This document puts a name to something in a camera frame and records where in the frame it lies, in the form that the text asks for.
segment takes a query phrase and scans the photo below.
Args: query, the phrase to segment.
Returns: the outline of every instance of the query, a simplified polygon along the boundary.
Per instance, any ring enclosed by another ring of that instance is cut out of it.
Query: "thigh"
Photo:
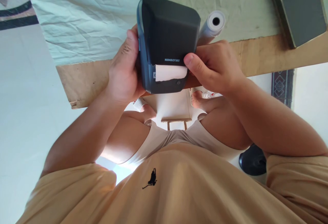
[[[220,105],[201,120],[202,126],[226,146],[237,150],[247,149],[252,141],[239,118],[225,98],[220,97],[219,100]]]
[[[150,127],[129,116],[122,116],[112,131],[101,156],[116,164],[129,160],[141,147]]]

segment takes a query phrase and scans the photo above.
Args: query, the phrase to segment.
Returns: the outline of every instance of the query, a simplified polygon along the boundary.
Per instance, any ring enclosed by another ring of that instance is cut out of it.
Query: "wrinkled fabric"
[[[112,59],[136,23],[139,0],[31,0],[56,65]],[[279,33],[272,0],[172,0],[197,10],[204,23],[221,10],[227,22],[215,40]]]
[[[22,223],[328,223],[328,157],[267,160],[265,187],[214,153],[168,145],[115,186],[97,164],[42,177]]]

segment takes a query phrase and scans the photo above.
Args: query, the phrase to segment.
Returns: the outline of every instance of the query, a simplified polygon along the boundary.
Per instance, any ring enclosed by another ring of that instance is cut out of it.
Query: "white shorts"
[[[175,143],[188,143],[205,148],[214,154],[231,160],[245,150],[236,150],[222,144],[203,127],[200,121],[195,121],[187,130],[166,131],[151,121],[151,128],[139,150],[120,166],[136,169],[144,160],[164,146]]]

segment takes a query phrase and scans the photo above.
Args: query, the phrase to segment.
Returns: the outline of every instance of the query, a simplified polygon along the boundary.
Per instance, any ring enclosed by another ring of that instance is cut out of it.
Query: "white paper roll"
[[[226,18],[221,11],[213,11],[207,17],[204,25],[199,31],[197,46],[209,44],[218,36],[226,23]]]
[[[155,81],[168,81],[172,79],[182,79],[187,75],[186,66],[156,65]]]

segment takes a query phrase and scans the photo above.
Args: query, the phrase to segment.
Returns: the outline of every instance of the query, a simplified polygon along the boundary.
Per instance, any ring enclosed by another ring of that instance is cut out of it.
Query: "hand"
[[[137,25],[127,31],[127,38],[109,67],[107,91],[116,102],[128,104],[145,93],[135,67],[139,53]]]
[[[184,58],[187,68],[209,91],[226,95],[246,79],[234,50],[225,40],[197,47]]]

